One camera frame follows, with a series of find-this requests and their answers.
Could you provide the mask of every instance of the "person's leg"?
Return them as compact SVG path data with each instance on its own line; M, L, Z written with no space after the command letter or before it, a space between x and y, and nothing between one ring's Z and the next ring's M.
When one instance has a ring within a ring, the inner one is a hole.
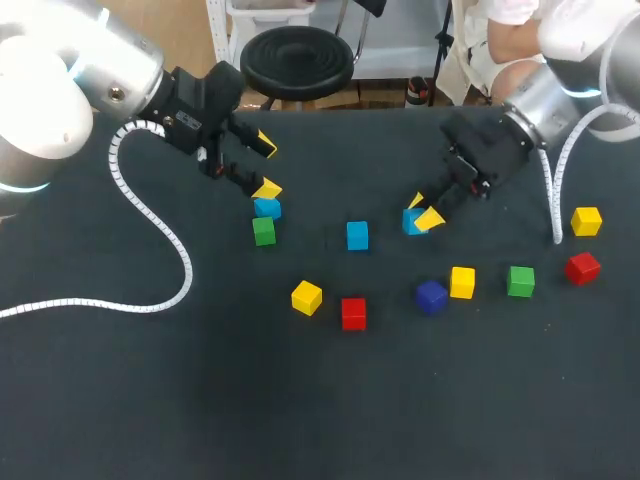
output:
M491 98L493 103L501 105L526 78L540 67L534 60L522 60L505 67L493 81Z
M482 93L500 105L516 88L544 62L542 55L508 63L495 63L489 45L482 42L471 49L470 66L482 79Z

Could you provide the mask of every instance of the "yellow block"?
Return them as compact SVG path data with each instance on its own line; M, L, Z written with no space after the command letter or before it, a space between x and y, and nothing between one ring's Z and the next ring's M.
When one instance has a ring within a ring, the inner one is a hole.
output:
M432 228L444 223L447 222L444 221L444 218L442 218L433 207L429 207L427 211L420 215L414 222L415 226L418 227L418 230L421 232L431 230Z
M322 303L322 289L302 281L291 294L291 305L305 315L313 315Z
M278 147L276 147L276 144L275 144L275 143L273 143L271 140L269 140L269 137L267 137L267 136L262 132L262 130L258 130L258 138L259 138L260 140L262 140L264 143L266 143L267 145L269 145L270 147L272 147L272 148L273 148L273 152L271 152L267 158L271 158L271 157L273 157L273 156L276 154L276 152L278 151Z
M282 188L273 183L267 177L264 177L264 183L262 186L252 195L252 198L265 198L267 200L273 200L278 195Z
M451 270L451 288L449 294L452 298L473 298L473 290L476 286L476 271L474 268L453 267Z
M413 198L413 201L409 204L408 209L411 210L413 207L419 204L422 200L424 200L424 197L422 196L422 194L420 192L416 193L416 196Z
M571 226L576 237L595 237L602 225L602 217L596 207L576 208Z

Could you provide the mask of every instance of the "yellow cube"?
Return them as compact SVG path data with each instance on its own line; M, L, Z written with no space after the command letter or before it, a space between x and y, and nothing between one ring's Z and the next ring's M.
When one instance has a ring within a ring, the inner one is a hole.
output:
M449 295L452 298L473 298L473 290L476 286L476 270L474 268L453 267L451 270L451 288Z
M322 303L322 289L307 281L302 281L291 294L293 308L305 315L313 315Z
M602 225L602 217L596 207L576 208L571 226L576 237L595 237Z

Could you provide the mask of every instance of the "black table surface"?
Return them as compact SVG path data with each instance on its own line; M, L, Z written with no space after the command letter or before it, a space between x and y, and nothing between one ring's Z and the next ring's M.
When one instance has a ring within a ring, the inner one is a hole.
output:
M538 162L408 237L402 209L443 168L449 113L246 116L280 147L266 161L225 143L284 188L271 248L254 246L237 187L133 134L124 177L187 246L193 288L152 316L74 307L0 324L0 478L638 478L640 144L578 143L561 246ZM178 290L177 254L110 177L115 129L98 117L78 158L0 227L3 308ZM571 213L591 205L601 233L577 239ZM369 222L370 252L346 251L350 220ZM602 274L573 287L564 265L583 251ZM425 317L412 292L456 265L477 268L473 300ZM536 268L533 298L506 295L510 265ZM290 306L303 279L324 290L312 318ZM364 333L341 331L351 295L367 298Z

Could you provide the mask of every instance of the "blue cube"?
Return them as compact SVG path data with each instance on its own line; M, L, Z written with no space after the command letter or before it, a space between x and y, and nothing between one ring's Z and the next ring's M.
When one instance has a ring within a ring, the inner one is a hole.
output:
M253 205L256 209L256 217L258 218L271 217L274 220L277 220L282 216L280 202L275 198L256 198L253 201Z
M369 250L369 227L367 222L347 223L347 248L349 251Z
M425 313L433 315L447 306L449 293L438 282L427 282L418 287L416 301Z
M429 230L421 232L415 225L415 221L424 213L424 208L407 208L402 212L402 229L407 235L424 235Z

